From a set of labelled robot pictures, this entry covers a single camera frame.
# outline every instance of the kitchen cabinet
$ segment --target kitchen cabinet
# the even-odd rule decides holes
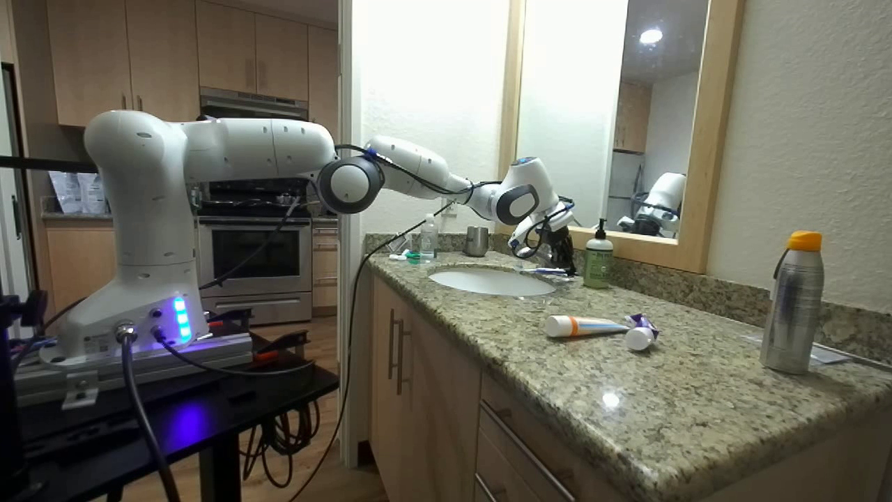
[[[623,82],[613,148],[643,154],[646,121],[650,121],[650,85]]]
[[[308,26],[199,2],[199,82],[210,89],[308,104]]]
[[[373,279],[370,453],[387,500],[472,500],[478,365]]]
[[[118,270],[112,220],[44,219],[53,313],[96,293]]]
[[[0,62],[18,62],[18,40],[11,29],[11,0],[0,0]]]
[[[338,132],[338,32],[309,29],[309,121]]]
[[[338,311],[338,226],[312,230],[312,315]]]
[[[199,117],[196,2],[50,0],[47,16],[61,125],[107,108]]]
[[[483,379],[478,489],[494,500],[625,500],[494,379]]]

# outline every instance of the backsplash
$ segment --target backsplash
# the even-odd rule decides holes
[[[369,234],[366,248],[373,248],[384,238],[387,234]],[[441,248],[461,251],[462,234],[441,234]],[[492,251],[504,253],[504,238],[494,234]],[[618,256],[613,259],[613,286],[754,326],[765,326],[773,308],[769,293],[758,287],[730,286],[712,276]],[[892,365],[892,313],[822,304],[818,341]]]

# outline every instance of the bottle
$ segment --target bottle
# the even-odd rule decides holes
[[[820,247],[822,234],[793,231],[776,267],[776,298],[762,341],[762,364],[773,371],[808,371],[811,343],[820,323],[820,295],[826,287]]]
[[[611,263],[613,263],[613,242],[607,241],[606,219],[599,219],[595,238],[585,242],[584,287],[607,290]]]
[[[437,256],[437,241],[441,241],[437,219],[426,214],[426,220],[420,226],[420,248],[419,248],[425,263]]]

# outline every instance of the soap dispenser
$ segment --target soap dispenser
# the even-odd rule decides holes
[[[584,287],[607,290],[611,287],[611,265],[613,265],[613,242],[607,241],[606,219],[599,219],[597,231],[585,242]]]

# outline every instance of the orange cap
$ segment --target orange cap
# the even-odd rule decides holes
[[[820,251],[822,234],[820,231],[793,231],[787,241],[788,251]]]

